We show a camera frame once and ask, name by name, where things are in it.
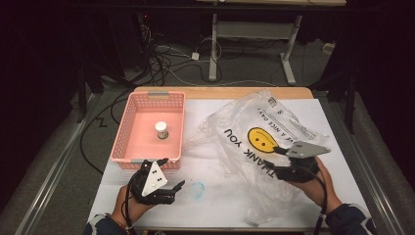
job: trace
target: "dark background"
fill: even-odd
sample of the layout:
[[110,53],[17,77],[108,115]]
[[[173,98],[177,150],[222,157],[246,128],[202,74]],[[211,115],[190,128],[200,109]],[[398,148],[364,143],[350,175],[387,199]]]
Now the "dark background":
[[[380,13],[354,15],[347,23],[342,18],[330,21],[330,16],[323,15],[304,17],[299,43],[316,38],[337,41],[322,80],[345,67],[355,71],[357,91],[393,158],[414,187],[411,171],[415,155],[411,141],[415,118],[412,96],[415,38],[410,33],[410,7],[405,1],[347,3],[353,7],[380,6]],[[140,64],[139,59],[129,54],[140,49],[140,38],[129,17],[97,14],[87,22],[80,15],[66,15],[62,5],[51,0],[20,0],[2,5],[0,210],[41,146],[69,114],[79,65],[84,60],[105,65],[102,53],[115,65],[103,67],[120,75],[123,68]],[[190,44],[199,42],[201,35],[209,34],[210,15],[152,13],[149,17],[152,30]],[[121,25],[125,30],[113,31]],[[99,90],[97,74],[91,72],[86,79],[92,88]],[[348,76],[341,75],[336,82],[327,83],[321,89],[346,90],[347,82]]]

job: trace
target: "basket handle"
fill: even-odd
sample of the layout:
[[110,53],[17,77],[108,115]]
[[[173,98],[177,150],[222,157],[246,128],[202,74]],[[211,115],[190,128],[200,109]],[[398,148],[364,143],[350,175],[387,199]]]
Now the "basket handle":
[[149,96],[168,96],[168,91],[149,91]]

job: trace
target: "table surface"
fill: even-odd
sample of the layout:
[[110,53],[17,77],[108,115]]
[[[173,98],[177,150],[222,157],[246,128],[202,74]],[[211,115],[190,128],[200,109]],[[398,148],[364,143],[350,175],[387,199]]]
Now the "table surface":
[[[210,114],[215,113],[230,101],[248,93],[262,90],[261,87],[139,87],[146,91],[184,91],[187,95],[184,142],[197,132],[197,127]],[[272,87],[269,89],[287,109],[292,111],[300,123],[307,128],[330,136],[326,146],[329,154],[320,156],[332,172],[335,190],[345,203],[357,203],[366,208],[354,178],[347,166],[340,147],[318,100],[313,99],[306,88]],[[251,198],[245,181],[237,175],[226,173],[219,157],[205,156],[203,151],[197,158],[184,152],[179,170],[167,170],[168,187],[185,179],[183,189],[176,194],[172,205],[159,205],[148,211],[134,225],[143,229],[159,230],[220,230],[220,231],[312,231],[319,208],[303,193],[295,197],[293,207],[285,214],[260,226],[253,226],[247,211]],[[120,186],[126,184],[134,170],[121,169],[108,160],[90,216],[111,212]],[[194,198],[193,186],[204,184],[203,199]]]

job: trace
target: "pink plastic basket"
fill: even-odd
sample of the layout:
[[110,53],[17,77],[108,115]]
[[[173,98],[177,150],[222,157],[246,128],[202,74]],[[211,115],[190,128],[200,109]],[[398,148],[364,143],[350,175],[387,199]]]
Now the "pink plastic basket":
[[[161,168],[180,168],[184,107],[183,92],[132,92],[116,134],[111,160],[123,169],[136,169],[144,160],[168,158]],[[167,123],[165,139],[160,139],[155,129],[158,121]]]

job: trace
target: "sleeve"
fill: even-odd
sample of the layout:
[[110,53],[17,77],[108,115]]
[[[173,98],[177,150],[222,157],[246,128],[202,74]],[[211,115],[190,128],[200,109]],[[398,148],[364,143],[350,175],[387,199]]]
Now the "sleeve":
[[97,214],[92,218],[83,230],[83,235],[125,235],[126,232],[122,230],[118,224],[109,216],[104,214]]
[[369,212],[356,204],[342,204],[327,214],[326,223],[333,235],[378,234]]

